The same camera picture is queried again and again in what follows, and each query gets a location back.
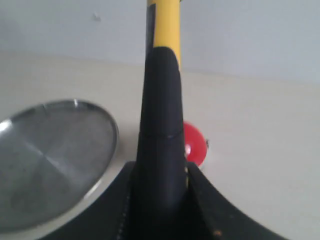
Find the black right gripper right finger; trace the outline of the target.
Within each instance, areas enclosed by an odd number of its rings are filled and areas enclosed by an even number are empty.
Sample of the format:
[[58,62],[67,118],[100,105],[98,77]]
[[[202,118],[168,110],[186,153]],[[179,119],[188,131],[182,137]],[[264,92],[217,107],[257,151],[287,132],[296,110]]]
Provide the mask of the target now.
[[284,240],[230,203],[194,164],[188,164],[189,192],[195,206],[195,235],[206,240]]

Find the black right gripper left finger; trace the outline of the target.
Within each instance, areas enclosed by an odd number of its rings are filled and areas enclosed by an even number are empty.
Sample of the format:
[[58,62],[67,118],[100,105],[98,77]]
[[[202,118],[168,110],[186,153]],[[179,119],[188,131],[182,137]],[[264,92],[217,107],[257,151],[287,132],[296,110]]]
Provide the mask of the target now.
[[127,162],[109,187],[81,214],[43,240],[128,240],[131,173]]

